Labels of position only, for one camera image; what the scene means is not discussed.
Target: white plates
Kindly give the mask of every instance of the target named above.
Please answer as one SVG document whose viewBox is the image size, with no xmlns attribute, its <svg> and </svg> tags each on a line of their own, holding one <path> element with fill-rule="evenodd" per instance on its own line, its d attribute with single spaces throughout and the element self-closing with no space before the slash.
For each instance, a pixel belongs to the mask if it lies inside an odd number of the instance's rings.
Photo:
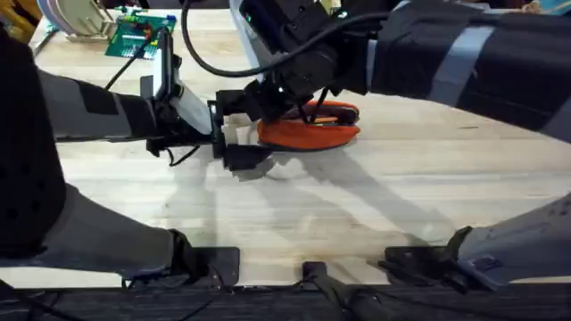
<svg viewBox="0 0 571 321">
<path fill-rule="evenodd" d="M 82 35 L 94 35 L 101 28 L 103 16 L 91 0 L 50 0 L 57 3 L 62 17 Z"/>
<path fill-rule="evenodd" d="M 73 34 L 75 31 L 71 28 L 71 26 L 69 24 L 67 24 L 63 20 L 63 18 L 61 18 L 61 15 L 59 15 L 59 13 L 55 14 L 54 12 L 52 12 L 52 9 L 50 8 L 47 1 L 48 0 L 37 0 L 37 6 L 42 11 L 42 13 L 45 15 L 45 17 L 50 22 L 52 22 L 59 30 L 61 30 L 67 34 Z"/>
<path fill-rule="evenodd" d="M 68 34 L 94 35 L 104 18 L 91 0 L 37 0 L 42 13 Z"/>
</svg>

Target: gray padding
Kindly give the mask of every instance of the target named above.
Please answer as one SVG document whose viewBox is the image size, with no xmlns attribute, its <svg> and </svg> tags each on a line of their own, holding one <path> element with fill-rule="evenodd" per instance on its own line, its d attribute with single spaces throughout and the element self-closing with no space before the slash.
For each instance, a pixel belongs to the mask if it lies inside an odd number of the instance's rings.
<svg viewBox="0 0 571 321">
<path fill-rule="evenodd" d="M 173 257 L 172 234 L 90 201 L 68 185 L 62 215 L 34 261 L 50 268 L 115 272 L 123 277 L 161 273 Z"/>
<path fill-rule="evenodd" d="M 434 75 L 428 100 L 456 106 L 493 30 L 494 27 L 469 27 L 462 31 Z"/>
<path fill-rule="evenodd" d="M 542 130 L 545 135 L 571 143 L 571 96 Z"/>
<path fill-rule="evenodd" d="M 459 266 L 492 288 L 530 277 L 571 276 L 571 194 L 515 218 L 472 230 Z"/>
<path fill-rule="evenodd" d="M 129 137 L 131 128 L 119 100 L 115 103 L 119 115 L 101 115 L 87 112 L 73 79 L 38 71 L 46 107 L 56 137 Z"/>
<path fill-rule="evenodd" d="M 375 59 L 377 56 L 377 41 L 369 40 L 367 44 L 367 90 L 371 91 L 371 84 L 373 82 L 373 73 L 375 72 Z"/>
</svg>

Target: green circuit board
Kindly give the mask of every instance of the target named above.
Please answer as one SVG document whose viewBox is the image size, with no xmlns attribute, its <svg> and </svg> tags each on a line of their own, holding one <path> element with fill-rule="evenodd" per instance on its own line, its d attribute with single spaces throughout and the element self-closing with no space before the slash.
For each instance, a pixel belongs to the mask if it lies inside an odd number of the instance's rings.
<svg viewBox="0 0 571 321">
<path fill-rule="evenodd" d="M 162 18 L 135 14 L 122 15 L 117 18 L 117 30 L 109 42 L 105 55 L 130 58 L 145 42 L 145 27 L 155 30 L 167 26 L 167 28 L 172 31 L 176 24 L 177 20 L 172 16 Z M 155 36 L 151 44 L 145 48 L 145 54 L 141 58 L 152 60 L 156 51 L 157 36 Z"/>
</svg>

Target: black cable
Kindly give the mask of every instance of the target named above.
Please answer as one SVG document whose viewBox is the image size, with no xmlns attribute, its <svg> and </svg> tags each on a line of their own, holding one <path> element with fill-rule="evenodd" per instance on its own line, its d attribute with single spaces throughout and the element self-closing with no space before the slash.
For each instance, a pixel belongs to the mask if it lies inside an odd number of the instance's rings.
<svg viewBox="0 0 571 321">
<path fill-rule="evenodd" d="M 323 88 L 323 90 L 321 91 L 321 95 L 319 96 L 318 103 L 316 103 L 316 105 L 315 105 L 315 111 L 313 112 L 313 115 L 311 116 L 310 123 L 314 124 L 315 119 L 318 118 L 319 109 L 321 108 L 321 106 L 323 105 L 323 102 L 327 98 L 327 94 L 329 94 L 329 87 L 328 86 Z"/>
<path fill-rule="evenodd" d="M 214 298 L 208 299 L 202 306 L 196 308 L 194 311 L 178 319 L 177 321 L 187 321 L 189 318 L 196 316 L 197 314 L 201 313 L 204 309 L 208 308 L 219 296 L 220 294 Z"/>
<path fill-rule="evenodd" d="M 309 124 L 310 120 L 307 117 L 307 113 L 305 112 L 305 110 L 303 109 L 303 106 L 301 106 L 300 104 L 297 105 L 297 111 L 300 113 L 300 117 L 303 120 L 304 124 Z"/>
<path fill-rule="evenodd" d="M 40 311 L 42 311 L 42 312 L 44 312 L 50 316 L 58 317 L 61 320 L 66 320 L 66 321 L 84 321 L 83 319 L 81 319 L 79 317 L 74 317 L 74 316 L 69 315 L 67 313 L 61 312 L 60 310 L 50 308 L 41 302 L 38 302 L 34 299 L 29 298 L 28 296 L 16 291 L 16 289 L 14 289 L 8 283 L 4 282 L 4 280 L 2 280 L 2 279 L 0 279 L 0 289 L 11 293 L 18 300 L 20 300 L 23 303 L 28 304 L 33 309 L 40 310 Z"/>
<path fill-rule="evenodd" d="M 203 58 L 201 58 L 201 56 L 195 51 L 193 44 L 190 41 L 190 36 L 188 35 L 188 21 L 187 20 L 188 20 L 188 11 L 190 9 L 191 3 L 192 3 L 192 0 L 186 0 L 185 3 L 183 4 L 183 8 L 182 8 L 182 18 L 181 18 L 181 20 L 182 20 L 181 21 L 181 23 L 182 23 L 182 38 L 185 41 L 186 48 L 188 49 L 188 52 L 194 58 L 196 63 L 198 63 L 203 69 L 209 71 L 210 73 L 212 73 L 214 75 L 226 77 L 226 78 L 250 77 L 250 76 L 255 76 L 255 75 L 264 73 L 266 71 L 273 70 L 273 69 L 283 65 L 284 63 L 290 62 L 292 59 L 294 59 L 298 55 L 305 53 L 306 51 L 311 49 L 314 45 L 322 42 L 327 37 L 334 35 L 335 33 L 341 31 L 342 29 L 345 29 L 345 28 L 347 28 L 353 24 L 356 24 L 356 23 L 361 23 L 363 21 L 386 20 L 389 17 L 389 12 L 373 12 L 373 13 L 366 13 L 366 14 L 362 14 L 362 15 L 359 15 L 356 17 L 352 17 L 352 18 L 344 20 L 344 21 L 340 21 L 339 23 L 335 24 L 334 26 L 331 26 L 331 27 L 323 30 L 322 32 L 317 34 L 315 37 L 313 37 L 312 39 L 310 39 L 309 41 L 307 41 L 303 45 L 300 45 L 298 48 L 293 50 L 290 54 L 286 54 L 286 55 L 280 57 L 279 59 L 275 60 L 274 62 L 270 63 L 267 66 L 252 68 L 249 70 L 229 71 L 229 70 L 220 70 L 220 69 L 212 67 L 210 64 L 205 62 L 203 60 Z"/>
<path fill-rule="evenodd" d="M 175 156 L 173 155 L 172 151 L 170 150 L 170 148 L 167 148 L 167 152 L 169 153 L 169 158 L 170 158 L 170 167 L 176 167 L 180 164 L 182 164 L 184 161 L 186 161 L 188 158 L 190 158 L 192 155 L 194 155 L 194 153 L 196 151 L 198 151 L 198 149 L 200 148 L 200 146 L 195 146 L 192 151 L 188 152 L 185 156 L 181 157 L 180 160 L 175 161 Z"/>
<path fill-rule="evenodd" d="M 60 299 L 63 296 L 63 292 L 59 291 L 55 293 L 54 299 L 52 300 L 52 303 L 50 303 L 50 305 L 48 306 L 49 308 L 53 308 L 55 307 L 55 305 L 57 304 L 57 302 L 60 301 Z M 40 314 L 40 315 L 36 315 L 36 310 L 35 309 L 30 309 L 28 316 L 26 317 L 26 321 L 34 321 L 39 319 L 40 317 L 42 317 L 44 314 Z"/>
<path fill-rule="evenodd" d="M 113 84 L 115 84 L 115 81 L 117 81 L 117 79 L 119 79 L 119 77 L 121 77 L 123 72 L 125 72 L 125 70 L 127 70 L 127 68 L 129 68 L 131 66 L 131 64 L 137 58 L 139 58 L 139 56 L 141 56 L 141 54 L 145 54 L 145 48 L 153 41 L 153 39 L 155 38 L 155 36 L 157 35 L 159 30 L 160 29 L 153 30 L 153 32 L 151 33 L 151 36 L 149 36 L 144 41 L 144 43 L 140 47 L 138 47 L 138 49 L 135 51 L 135 53 L 133 53 L 133 56 L 128 59 L 127 63 L 125 63 L 125 65 L 123 67 L 121 67 L 121 69 L 119 71 L 117 71 L 117 73 L 113 76 L 113 78 L 111 78 L 111 80 L 109 80 L 109 83 L 105 86 L 105 90 L 111 89 Z"/>
<path fill-rule="evenodd" d="M 407 303 L 407 304 L 416 305 L 416 306 L 425 307 L 425 308 L 440 309 L 440 310 L 450 311 L 450 312 L 464 314 L 464 315 L 472 315 L 472 316 L 477 316 L 477 317 L 485 317 L 488 319 L 503 320 L 503 321 L 533 321 L 533 320 L 535 320 L 532 318 L 517 318 L 517 317 L 501 316 L 501 315 L 497 315 L 495 313 L 489 313 L 489 312 L 485 312 L 482 310 L 456 308 L 456 307 L 451 307 L 451 306 L 442 305 L 442 304 L 438 304 L 438 303 L 429 303 L 429 302 L 424 302 L 424 301 L 420 301 L 420 300 L 414 300 L 411 298 L 403 298 L 403 297 L 398 296 L 398 295 L 394 295 L 394 294 L 390 294 L 388 292 L 380 291 L 380 290 L 375 289 L 374 287 L 368 286 L 368 285 L 365 285 L 364 288 L 368 289 L 369 291 L 371 291 L 373 293 L 384 296 L 384 297 L 391 299 L 391 300 L 396 300 L 398 302 Z"/>
</svg>

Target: wooden tabletop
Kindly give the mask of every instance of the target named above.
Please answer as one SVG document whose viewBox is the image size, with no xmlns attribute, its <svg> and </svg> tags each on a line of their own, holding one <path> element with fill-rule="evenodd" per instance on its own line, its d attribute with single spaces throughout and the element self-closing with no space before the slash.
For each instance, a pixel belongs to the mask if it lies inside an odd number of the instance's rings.
<svg viewBox="0 0 571 321">
<path fill-rule="evenodd" d="M 179 16 L 179 11 L 153 11 Z M 32 45 L 39 40 L 42 21 Z M 190 13 L 195 46 L 222 69 L 249 67 L 227 10 Z M 180 76 L 203 100 L 250 79 L 215 77 L 183 57 Z M 104 44 L 57 35 L 39 68 L 104 86 L 125 59 Z M 113 90 L 137 94 L 150 62 L 135 62 Z M 152 226 L 176 228 L 196 246 L 237 246 L 240 284 L 292 284 L 306 260 L 324 260 L 346 282 L 385 283 L 368 263 L 387 246 L 445 244 L 458 228 L 512 218 L 571 190 L 571 146 L 449 107 L 343 93 L 361 108 L 361 134 L 327 152 L 276 153 L 262 169 L 233 176 L 202 150 L 181 166 L 155 159 L 145 143 L 60 144 L 68 182 L 93 200 Z M 233 118 L 241 142 L 255 130 Z M 19 287 L 117 286 L 115 275 L 28 268 L 0 277 Z"/>
</svg>

